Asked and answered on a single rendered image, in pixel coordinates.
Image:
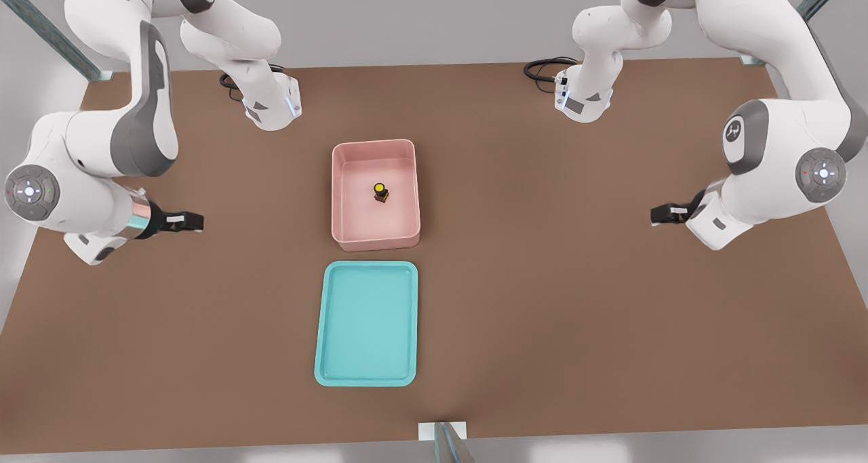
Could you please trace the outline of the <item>pink plastic box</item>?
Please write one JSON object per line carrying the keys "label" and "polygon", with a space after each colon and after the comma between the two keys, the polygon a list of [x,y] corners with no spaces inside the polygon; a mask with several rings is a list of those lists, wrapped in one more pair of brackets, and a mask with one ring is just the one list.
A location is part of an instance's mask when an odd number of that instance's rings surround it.
{"label": "pink plastic box", "polygon": [[345,142],[332,151],[332,237],[347,252],[409,249],[420,241],[413,142]]}

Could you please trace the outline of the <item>pale blue-green tray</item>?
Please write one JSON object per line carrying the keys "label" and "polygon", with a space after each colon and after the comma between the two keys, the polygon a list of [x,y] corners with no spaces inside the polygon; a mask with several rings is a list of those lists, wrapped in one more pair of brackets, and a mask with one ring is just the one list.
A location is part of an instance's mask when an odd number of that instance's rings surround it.
{"label": "pale blue-green tray", "polygon": [[332,388],[403,388],[416,377],[418,269],[337,260],[323,273],[314,377]]}

